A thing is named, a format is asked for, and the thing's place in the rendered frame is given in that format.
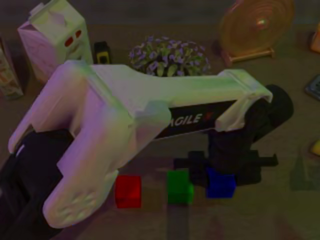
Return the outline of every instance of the milk carton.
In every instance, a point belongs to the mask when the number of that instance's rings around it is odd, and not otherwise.
[[[12,58],[5,40],[0,35],[0,95],[8,100],[23,96]]]
[[[43,83],[66,60],[93,64],[86,21],[66,0],[40,3],[18,32],[34,74]]]

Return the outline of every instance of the calculator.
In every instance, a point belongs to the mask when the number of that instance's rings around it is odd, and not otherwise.
[[[320,74],[305,87],[305,92],[320,101]]]

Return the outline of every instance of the blue cube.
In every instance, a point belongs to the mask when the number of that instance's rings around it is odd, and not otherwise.
[[[213,168],[207,167],[206,174],[209,179],[206,188],[206,197],[209,199],[232,198],[236,190],[236,179],[234,174],[220,174]]]

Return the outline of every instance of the potted plant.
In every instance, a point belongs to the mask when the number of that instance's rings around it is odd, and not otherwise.
[[[129,58],[135,70],[159,77],[206,75],[211,68],[203,46],[165,36],[147,37],[131,50]]]

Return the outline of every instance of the green cube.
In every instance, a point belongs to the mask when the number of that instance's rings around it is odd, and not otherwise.
[[[166,176],[168,204],[191,204],[194,198],[194,186],[190,182],[187,170],[168,171]]]

